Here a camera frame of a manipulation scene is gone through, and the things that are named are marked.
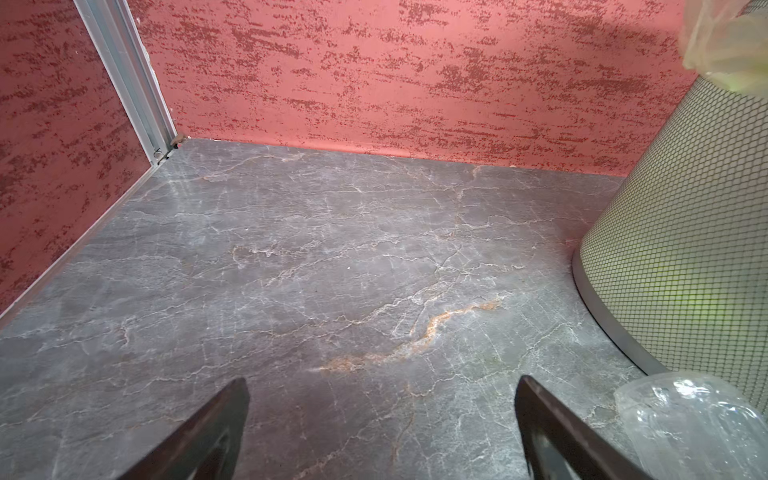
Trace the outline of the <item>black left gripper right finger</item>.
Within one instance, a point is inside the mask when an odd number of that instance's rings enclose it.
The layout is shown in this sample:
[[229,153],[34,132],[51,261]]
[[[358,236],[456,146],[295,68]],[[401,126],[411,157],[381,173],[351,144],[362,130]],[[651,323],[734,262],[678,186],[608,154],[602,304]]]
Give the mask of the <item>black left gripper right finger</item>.
[[514,407],[531,479],[647,479],[534,377],[520,378]]

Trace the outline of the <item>clear crushed plastic bottle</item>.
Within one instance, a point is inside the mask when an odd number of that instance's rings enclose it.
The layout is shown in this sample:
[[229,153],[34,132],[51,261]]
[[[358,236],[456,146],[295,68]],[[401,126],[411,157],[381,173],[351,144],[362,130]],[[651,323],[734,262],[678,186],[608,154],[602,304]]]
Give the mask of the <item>clear crushed plastic bottle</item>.
[[717,377],[668,372],[615,391],[640,464],[655,479],[765,479],[767,424]]

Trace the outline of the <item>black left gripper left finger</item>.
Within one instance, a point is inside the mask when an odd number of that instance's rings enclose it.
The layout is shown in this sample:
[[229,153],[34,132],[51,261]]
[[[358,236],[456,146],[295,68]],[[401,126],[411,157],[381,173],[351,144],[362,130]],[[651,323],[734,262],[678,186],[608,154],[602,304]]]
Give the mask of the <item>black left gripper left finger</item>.
[[249,403],[246,380],[232,380],[121,477],[231,479]]

